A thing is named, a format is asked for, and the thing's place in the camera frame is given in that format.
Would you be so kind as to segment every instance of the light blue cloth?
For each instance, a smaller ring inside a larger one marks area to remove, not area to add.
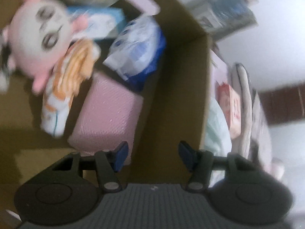
[[[214,156],[226,157],[232,149],[228,124],[218,102],[211,98],[209,104],[209,116],[205,129],[204,145],[200,150],[207,150]],[[224,171],[213,171],[210,187],[225,177]]]

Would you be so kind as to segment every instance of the stuffed doll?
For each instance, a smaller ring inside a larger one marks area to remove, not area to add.
[[[66,7],[58,0],[23,0],[10,25],[2,32],[11,54],[7,60],[7,72],[15,68],[33,79],[32,91],[44,91],[51,70],[63,57],[71,43],[73,33],[87,28],[87,18],[79,16],[73,22]],[[6,73],[0,71],[1,82]]]

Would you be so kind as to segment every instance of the black mechanical bracket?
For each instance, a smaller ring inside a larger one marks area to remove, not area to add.
[[[15,206],[22,221],[38,225],[70,223],[90,213],[102,194],[115,193],[122,186],[115,176],[128,155],[128,143],[115,151],[99,151],[81,157],[71,153],[22,185],[15,194]],[[83,179],[83,170],[96,170],[99,187]]]
[[[289,189],[245,158],[237,154],[214,157],[209,151],[193,150],[185,141],[178,150],[193,173],[187,191],[204,193],[225,217],[247,224],[269,224],[279,221],[291,208]],[[224,170],[225,178],[208,188],[213,170]]]

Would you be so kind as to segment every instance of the blue plastic bag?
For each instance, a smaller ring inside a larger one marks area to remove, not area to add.
[[[129,22],[113,42],[104,64],[141,91],[147,77],[157,70],[165,46],[159,25],[151,16],[142,15]]]

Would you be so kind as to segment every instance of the brown wood panel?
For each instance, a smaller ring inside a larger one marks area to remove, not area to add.
[[[268,124],[281,124],[304,117],[305,84],[260,93]]]

